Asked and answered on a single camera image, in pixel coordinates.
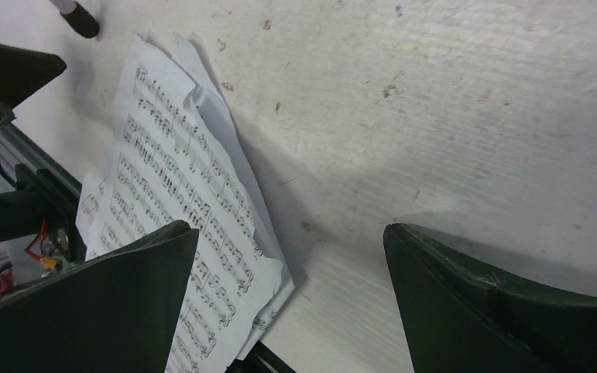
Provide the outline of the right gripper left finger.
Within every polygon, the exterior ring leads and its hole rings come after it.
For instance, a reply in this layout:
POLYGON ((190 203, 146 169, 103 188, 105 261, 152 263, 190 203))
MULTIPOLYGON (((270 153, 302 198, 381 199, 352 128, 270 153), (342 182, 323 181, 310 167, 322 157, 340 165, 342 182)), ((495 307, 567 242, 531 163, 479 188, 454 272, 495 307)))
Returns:
POLYGON ((0 294, 0 372, 162 372, 199 232, 174 221, 0 294))

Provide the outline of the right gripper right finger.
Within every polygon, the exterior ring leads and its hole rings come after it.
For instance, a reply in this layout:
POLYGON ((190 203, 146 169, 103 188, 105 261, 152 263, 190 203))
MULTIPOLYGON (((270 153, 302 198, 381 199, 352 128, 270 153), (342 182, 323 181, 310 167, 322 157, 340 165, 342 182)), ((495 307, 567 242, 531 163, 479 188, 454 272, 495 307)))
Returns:
POLYGON ((411 225, 383 247, 416 372, 597 372, 597 297, 517 276, 411 225))

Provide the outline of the lilac perforated music stand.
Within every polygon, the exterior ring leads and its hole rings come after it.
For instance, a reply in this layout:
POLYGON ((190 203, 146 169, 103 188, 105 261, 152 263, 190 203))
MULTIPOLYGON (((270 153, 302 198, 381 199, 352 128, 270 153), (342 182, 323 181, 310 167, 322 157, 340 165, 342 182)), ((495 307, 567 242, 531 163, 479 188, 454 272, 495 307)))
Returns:
POLYGON ((92 39, 99 35, 98 21, 77 1, 51 0, 65 22, 80 36, 92 39))

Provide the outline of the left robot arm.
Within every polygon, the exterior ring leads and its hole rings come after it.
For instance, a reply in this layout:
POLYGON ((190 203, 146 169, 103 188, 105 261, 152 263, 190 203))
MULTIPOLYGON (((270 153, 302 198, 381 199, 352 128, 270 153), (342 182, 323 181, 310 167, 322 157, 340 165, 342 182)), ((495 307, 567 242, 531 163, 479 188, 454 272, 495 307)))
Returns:
MULTIPOLYGON (((14 119, 14 108, 61 75, 66 63, 56 54, 0 44, 0 130, 14 119)), ((23 164, 10 176, 0 159, 0 176, 12 191, 0 193, 0 242, 37 233, 61 217, 39 175, 23 164)))

